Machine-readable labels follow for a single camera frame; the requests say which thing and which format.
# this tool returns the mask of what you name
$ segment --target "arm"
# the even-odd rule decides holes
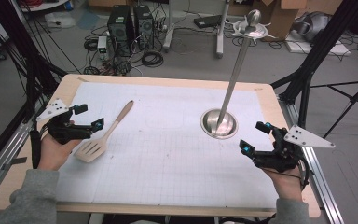
[[[277,214],[269,224],[283,223],[310,223],[308,204],[302,201],[299,171],[297,168],[284,172],[284,175],[276,171],[265,169],[271,178],[279,195],[277,200]]]
[[[72,140],[61,145],[49,134],[43,138],[39,166],[28,170],[21,189],[10,195],[11,206],[0,216],[0,224],[56,223],[58,169],[79,143],[80,140]]]

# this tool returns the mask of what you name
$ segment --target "gray floor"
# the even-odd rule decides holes
[[[71,14],[76,21],[81,21],[85,16],[85,10],[76,9]],[[86,63],[83,37],[89,35],[92,28],[105,25],[106,22],[107,19],[100,18],[96,24],[86,27],[88,29],[80,29],[78,24],[69,29],[52,30],[50,34],[75,65],[82,67]],[[190,16],[180,24],[194,27]],[[239,50],[230,39],[225,39],[223,59],[216,59],[214,35],[175,31],[173,37],[172,49],[169,53],[163,53],[164,64],[161,67],[139,67],[143,77],[229,81]],[[67,71],[74,70],[51,41],[47,42],[47,47],[56,65]],[[348,49],[355,48],[355,45],[348,46]],[[289,53],[286,46],[273,49],[267,43],[258,42],[256,47],[248,50],[239,81],[272,83],[296,71],[305,57],[304,54]],[[141,72],[135,69],[130,73],[133,77],[140,75]],[[314,75],[312,85],[348,81],[358,81],[358,51],[356,50],[342,62],[335,56],[328,56]],[[354,94],[358,91],[358,84],[343,86],[340,89]],[[284,90],[285,87],[280,87],[276,93]],[[6,128],[24,101],[21,84],[12,62],[0,61],[0,132]],[[348,98],[327,88],[311,89],[307,129],[320,136],[324,135],[348,102]],[[345,223],[358,223],[358,104],[327,139],[336,143],[337,147],[316,148],[316,155]],[[59,213],[58,223],[87,223],[87,220],[87,214]],[[328,223],[325,214],[313,218],[311,222]]]

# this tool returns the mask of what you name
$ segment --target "desk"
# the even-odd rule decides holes
[[[163,79],[146,77],[100,77],[85,75],[68,75],[62,80],[53,99],[59,97],[67,105],[71,104],[76,90],[82,82],[101,82],[131,85],[164,86],[164,87],[201,87],[210,89],[227,88],[226,82]],[[263,116],[276,126],[286,126],[282,111],[273,89],[268,84],[237,83],[236,90],[254,91],[262,107]],[[9,195],[19,189],[25,177],[25,171],[32,167],[31,148],[28,140],[19,158],[28,157],[26,163],[13,165],[0,186],[0,210],[9,206]],[[303,192],[306,203],[310,205],[310,216],[318,217],[320,209],[310,187]],[[146,215],[182,215],[182,216],[211,216],[211,217],[267,217],[274,211],[254,208],[223,208],[223,207],[184,207],[184,206],[155,206],[137,204],[111,204],[111,203],[58,203],[58,211],[65,212],[92,212],[115,214],[146,214]]]

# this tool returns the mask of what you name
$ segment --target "white paper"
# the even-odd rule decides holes
[[[264,121],[256,94],[233,92],[227,109],[239,123],[233,137],[217,140],[200,126],[201,115],[220,108],[225,95],[226,90],[82,83],[72,105],[87,104],[89,110],[71,119],[105,120],[91,139],[103,136],[128,101],[134,105],[100,158],[85,163],[70,156],[60,170],[58,200],[274,208],[272,182],[239,148],[243,139],[256,150],[272,150],[269,136],[255,128]]]

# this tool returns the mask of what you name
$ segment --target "metal pole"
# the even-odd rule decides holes
[[[228,84],[228,89],[226,92],[225,101],[223,102],[222,109],[220,110],[219,120],[217,121],[217,129],[222,123],[223,117],[226,114],[229,100],[231,99],[232,92],[234,91],[235,83],[237,82],[238,76],[240,75],[240,70],[242,68],[243,60],[246,55],[246,51],[249,48],[251,43],[251,38],[244,37],[241,44],[240,52],[238,53],[237,61],[235,62],[234,69],[232,70],[231,80]]]

